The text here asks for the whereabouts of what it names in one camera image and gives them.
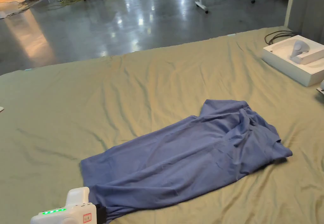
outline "black cable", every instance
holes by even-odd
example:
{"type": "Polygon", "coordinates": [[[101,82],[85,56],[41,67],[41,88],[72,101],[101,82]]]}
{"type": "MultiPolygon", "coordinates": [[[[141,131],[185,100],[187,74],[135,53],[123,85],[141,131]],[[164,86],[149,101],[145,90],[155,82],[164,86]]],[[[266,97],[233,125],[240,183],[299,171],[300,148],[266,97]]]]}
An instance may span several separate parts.
{"type": "Polygon", "coordinates": [[[276,32],[273,32],[273,33],[270,33],[268,35],[265,36],[265,43],[267,45],[272,45],[273,44],[273,41],[277,38],[281,38],[281,37],[293,37],[295,35],[298,35],[298,33],[296,32],[293,32],[293,31],[289,31],[289,30],[279,30],[279,31],[276,31],[276,32]],[[279,33],[279,34],[276,34],[273,36],[272,39],[269,40],[269,42],[267,42],[267,37],[272,35],[272,34],[275,34],[275,33],[279,33]]]}
{"type": "Polygon", "coordinates": [[[294,37],[296,34],[294,33],[283,33],[283,34],[277,34],[275,35],[270,41],[269,44],[272,45],[273,41],[277,38],[281,38],[281,37],[294,37]]]}

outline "device handle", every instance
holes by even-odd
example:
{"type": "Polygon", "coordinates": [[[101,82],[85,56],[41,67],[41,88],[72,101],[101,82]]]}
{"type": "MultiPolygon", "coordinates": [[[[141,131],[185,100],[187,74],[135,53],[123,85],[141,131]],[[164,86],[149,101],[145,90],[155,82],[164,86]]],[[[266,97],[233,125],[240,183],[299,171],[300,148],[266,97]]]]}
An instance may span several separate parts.
{"type": "Polygon", "coordinates": [[[65,206],[89,203],[89,193],[90,189],[88,187],[71,189],[67,194],[65,206]]]}

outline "wrinkled sheet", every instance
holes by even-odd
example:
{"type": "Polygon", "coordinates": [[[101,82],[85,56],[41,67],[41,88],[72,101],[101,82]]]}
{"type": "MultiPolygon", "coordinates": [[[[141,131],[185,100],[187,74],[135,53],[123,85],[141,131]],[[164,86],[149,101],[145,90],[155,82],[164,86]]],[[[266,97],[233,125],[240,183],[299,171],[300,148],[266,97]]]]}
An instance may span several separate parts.
{"type": "Polygon", "coordinates": [[[206,100],[200,115],[81,161],[89,201],[111,221],[214,191],[292,155],[245,101],[206,100]]]}
{"type": "Polygon", "coordinates": [[[293,152],[178,205],[111,223],[324,223],[324,97],[260,59],[261,29],[0,76],[1,223],[28,223],[83,185],[79,163],[199,115],[206,99],[244,100],[293,152]]]}

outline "white controller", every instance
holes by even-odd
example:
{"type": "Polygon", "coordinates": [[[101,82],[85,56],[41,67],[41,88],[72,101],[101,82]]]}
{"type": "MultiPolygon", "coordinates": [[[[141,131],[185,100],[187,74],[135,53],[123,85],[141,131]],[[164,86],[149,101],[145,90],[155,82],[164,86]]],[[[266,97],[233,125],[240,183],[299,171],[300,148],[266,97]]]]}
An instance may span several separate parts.
{"type": "Polygon", "coordinates": [[[97,210],[89,203],[89,188],[71,189],[65,207],[40,212],[30,224],[97,224],[97,210]]]}

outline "green led light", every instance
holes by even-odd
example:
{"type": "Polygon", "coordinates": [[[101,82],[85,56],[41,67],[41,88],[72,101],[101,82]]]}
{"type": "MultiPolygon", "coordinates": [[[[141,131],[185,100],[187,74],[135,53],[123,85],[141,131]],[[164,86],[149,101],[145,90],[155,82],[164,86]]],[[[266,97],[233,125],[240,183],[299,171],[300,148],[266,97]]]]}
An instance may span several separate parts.
{"type": "Polygon", "coordinates": [[[65,211],[66,209],[58,209],[58,210],[51,210],[51,211],[45,211],[43,212],[43,215],[46,215],[46,214],[51,214],[51,213],[55,213],[55,212],[59,212],[59,211],[65,211]]]}

